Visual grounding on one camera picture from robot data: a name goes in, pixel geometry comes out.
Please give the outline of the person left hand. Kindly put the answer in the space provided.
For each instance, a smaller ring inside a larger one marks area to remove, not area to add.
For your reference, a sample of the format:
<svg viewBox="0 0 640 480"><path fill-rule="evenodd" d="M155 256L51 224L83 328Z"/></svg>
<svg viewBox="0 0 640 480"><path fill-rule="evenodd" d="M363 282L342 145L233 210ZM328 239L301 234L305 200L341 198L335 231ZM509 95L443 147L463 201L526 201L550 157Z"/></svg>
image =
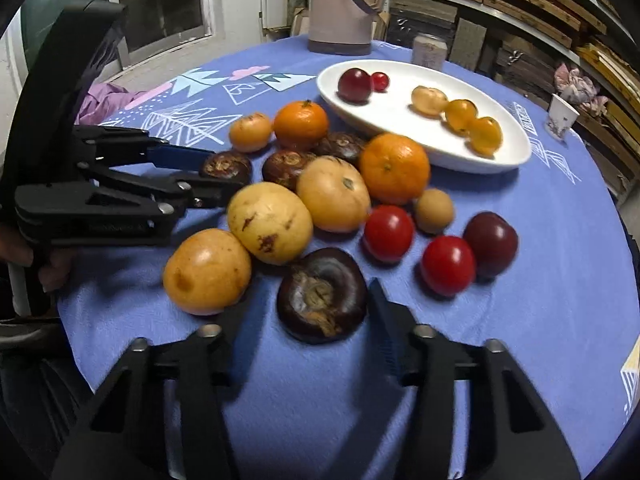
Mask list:
<svg viewBox="0 0 640 480"><path fill-rule="evenodd" d="M1 259L15 263L18 266L30 266L34 262L34 253L27 243L17 234L5 226L1 228ZM73 249L61 249L52 252L50 263L39 271L39 281L45 292L59 289L66 281L70 268L75 259Z"/></svg>

